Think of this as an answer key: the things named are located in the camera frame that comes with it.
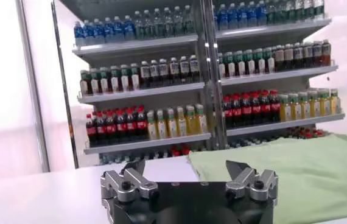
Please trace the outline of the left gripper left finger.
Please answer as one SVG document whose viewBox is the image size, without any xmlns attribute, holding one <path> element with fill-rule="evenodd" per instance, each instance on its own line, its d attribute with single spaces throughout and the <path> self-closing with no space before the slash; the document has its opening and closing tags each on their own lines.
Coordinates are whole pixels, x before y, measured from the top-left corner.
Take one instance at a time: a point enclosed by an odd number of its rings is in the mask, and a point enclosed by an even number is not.
<svg viewBox="0 0 347 224">
<path fill-rule="evenodd" d="M 129 203 L 139 194 L 143 199 L 156 200 L 159 197 L 158 184 L 143 176 L 144 168 L 145 160 L 139 160 L 127 163 L 119 173 L 105 171 L 100 178 L 101 199 L 117 198 L 121 203 Z"/>
</svg>

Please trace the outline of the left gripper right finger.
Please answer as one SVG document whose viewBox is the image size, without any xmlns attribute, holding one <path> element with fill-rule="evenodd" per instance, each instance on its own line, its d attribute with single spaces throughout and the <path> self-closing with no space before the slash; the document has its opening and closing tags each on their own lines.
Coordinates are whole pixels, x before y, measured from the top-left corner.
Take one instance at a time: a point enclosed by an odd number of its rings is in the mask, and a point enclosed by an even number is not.
<svg viewBox="0 0 347 224">
<path fill-rule="evenodd" d="M 278 200 L 279 177 L 274 170 L 259 173 L 247 163 L 226 160 L 231 181 L 226 182 L 225 195 L 228 201 L 249 196 L 254 201 Z"/>
</svg>

